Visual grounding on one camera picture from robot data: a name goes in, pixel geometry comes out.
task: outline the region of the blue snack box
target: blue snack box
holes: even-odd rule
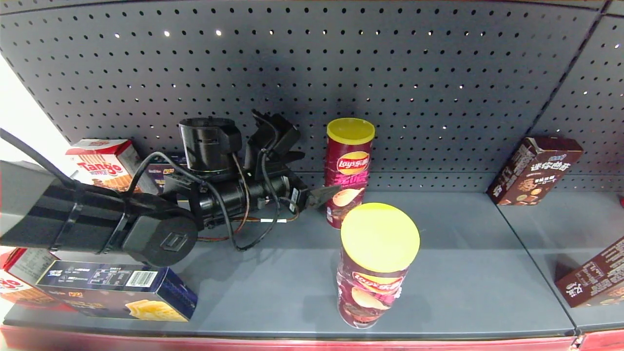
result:
[[[197,305],[168,267],[58,260],[37,287],[93,317],[188,322]]]
[[[185,166],[187,165],[187,158],[183,152],[167,154],[169,158],[175,163]],[[174,172],[173,167],[169,162],[165,161],[160,156],[154,157],[146,168],[147,174],[156,182],[158,187],[158,194],[162,194],[165,189],[165,174],[171,174]]]

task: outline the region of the white wall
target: white wall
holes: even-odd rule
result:
[[[66,174],[75,170],[64,157],[67,141],[4,59],[0,59],[0,127],[39,151]],[[0,159],[32,162],[4,141],[0,141]]]

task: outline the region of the pegboard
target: pegboard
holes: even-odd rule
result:
[[[611,2],[611,5],[609,5],[609,8],[607,9],[607,13],[624,16],[624,0],[615,0]]]
[[[128,0],[3,0],[0,6],[0,14],[9,14],[15,12],[39,11],[44,9],[53,9],[55,7],[67,6],[85,6],[93,4],[102,4],[105,2],[121,2]]]
[[[67,140],[181,150],[176,123],[377,125],[374,172],[497,172],[596,16],[520,2],[118,2],[0,17],[2,55]]]
[[[571,174],[624,174],[624,19],[605,16],[533,129],[585,149]]]
[[[590,9],[600,9],[605,0],[526,0],[527,2],[539,2],[542,4],[548,5],[559,5],[559,6],[578,6],[578,7],[587,7]]]
[[[297,175],[311,188],[324,186],[322,172]],[[372,172],[368,191],[485,192],[494,173],[474,172]]]
[[[624,191],[624,177],[619,175],[567,174],[561,178],[554,191]]]

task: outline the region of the yellow lid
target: yellow lid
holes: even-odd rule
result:
[[[404,270],[421,245],[418,228],[408,215],[375,202],[351,210],[343,220],[340,236],[355,263],[379,273]]]
[[[360,145],[375,137],[375,126],[359,118],[339,118],[327,125],[327,135],[346,145]]]

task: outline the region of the robotic arm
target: robotic arm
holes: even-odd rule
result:
[[[124,252],[153,266],[182,260],[198,240],[198,231],[225,224],[236,250],[254,247],[277,222],[281,205],[298,216],[299,210],[318,207],[338,187],[310,190],[286,165],[304,158],[290,149],[300,138],[295,126],[279,115],[253,111],[258,130],[246,145],[241,167],[236,153],[241,134],[234,121],[194,118],[180,121],[188,169],[154,152],[141,163],[127,192],[82,184],[68,178],[10,133],[0,137],[22,150],[45,169],[27,162],[0,161],[2,207],[0,244],[107,254]],[[134,194],[147,165],[165,158],[175,172],[165,178],[161,196]],[[187,199],[189,210],[178,206]],[[239,246],[232,221],[240,230],[248,214],[270,202],[276,215],[252,243]]]

